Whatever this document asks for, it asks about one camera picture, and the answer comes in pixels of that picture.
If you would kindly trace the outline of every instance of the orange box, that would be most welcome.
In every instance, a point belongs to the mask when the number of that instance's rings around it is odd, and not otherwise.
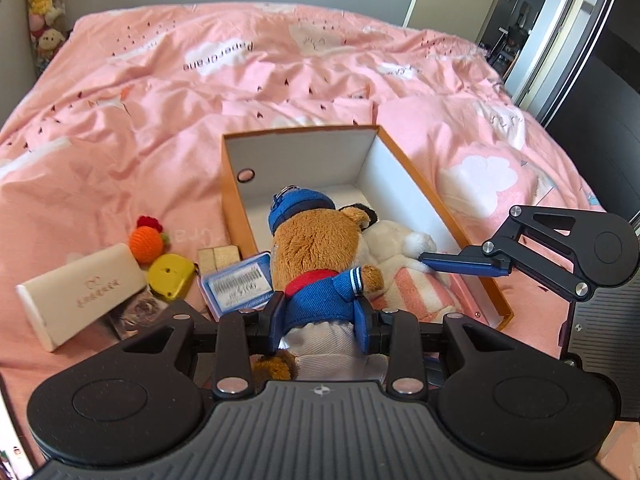
[[[322,191],[337,207],[369,205],[380,219],[431,235],[439,252],[458,253],[470,245],[435,190],[381,127],[312,126],[223,137],[222,205],[230,243],[243,258],[271,249],[271,201],[291,184]],[[513,311],[495,280],[463,279],[489,325],[507,325]]]

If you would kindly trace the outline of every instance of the blue hat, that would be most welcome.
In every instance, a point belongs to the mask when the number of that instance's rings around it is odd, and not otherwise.
[[[276,229],[293,215],[311,209],[335,209],[334,201],[327,195],[313,189],[300,189],[298,186],[287,186],[273,197],[269,212],[269,229],[275,234]]]

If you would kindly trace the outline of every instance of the pink bedspread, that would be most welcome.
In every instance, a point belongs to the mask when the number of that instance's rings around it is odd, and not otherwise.
[[[87,16],[0,132],[0,365],[23,427],[34,387],[111,339],[96,324],[46,353],[17,283],[126,240],[142,214],[185,256],[225,244],[222,134],[352,123],[381,124],[473,242],[513,204],[599,208],[466,41],[307,6]],[[556,354],[566,303],[517,272],[500,285],[506,332]]]

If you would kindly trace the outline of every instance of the oval hole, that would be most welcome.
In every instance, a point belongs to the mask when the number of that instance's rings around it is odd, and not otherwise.
[[[254,178],[255,171],[251,168],[245,168],[244,170],[238,171],[238,182],[240,182],[240,184],[251,182]]]

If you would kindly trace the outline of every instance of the brown teddy bear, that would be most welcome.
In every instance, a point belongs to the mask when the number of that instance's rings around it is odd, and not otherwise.
[[[288,353],[262,361],[263,380],[277,378],[276,369],[283,372],[291,356],[296,363],[292,378],[382,380],[386,357],[362,352],[354,323],[358,297],[384,286],[378,268],[358,266],[361,232],[369,223],[364,210],[338,211],[329,197],[314,190],[290,186],[274,197],[271,278],[274,290],[283,290],[287,298],[281,348]]]

